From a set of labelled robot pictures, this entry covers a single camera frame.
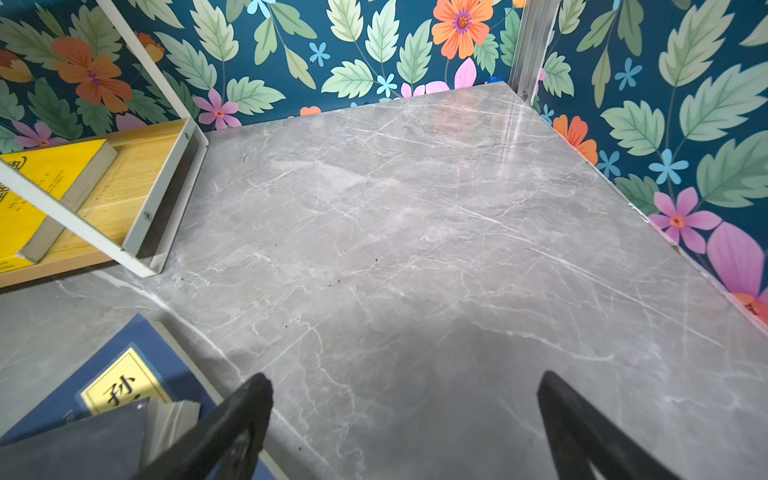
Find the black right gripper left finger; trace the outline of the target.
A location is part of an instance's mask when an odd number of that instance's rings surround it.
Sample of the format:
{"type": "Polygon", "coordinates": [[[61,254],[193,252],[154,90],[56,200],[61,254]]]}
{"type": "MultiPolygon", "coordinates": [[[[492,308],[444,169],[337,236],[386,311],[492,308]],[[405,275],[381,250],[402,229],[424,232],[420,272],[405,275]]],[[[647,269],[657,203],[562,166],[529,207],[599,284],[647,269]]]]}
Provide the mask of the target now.
{"type": "Polygon", "coordinates": [[[136,479],[251,479],[274,405],[262,373],[245,381],[136,479]]]}

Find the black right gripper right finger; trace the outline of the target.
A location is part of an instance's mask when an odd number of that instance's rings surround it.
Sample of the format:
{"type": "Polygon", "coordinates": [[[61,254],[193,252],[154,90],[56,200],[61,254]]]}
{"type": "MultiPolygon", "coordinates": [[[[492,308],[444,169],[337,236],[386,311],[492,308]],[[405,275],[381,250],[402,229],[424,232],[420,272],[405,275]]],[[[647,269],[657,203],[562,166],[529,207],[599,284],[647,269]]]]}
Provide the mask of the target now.
{"type": "Polygon", "coordinates": [[[556,372],[537,391],[549,449],[560,479],[676,479],[556,372]]]}

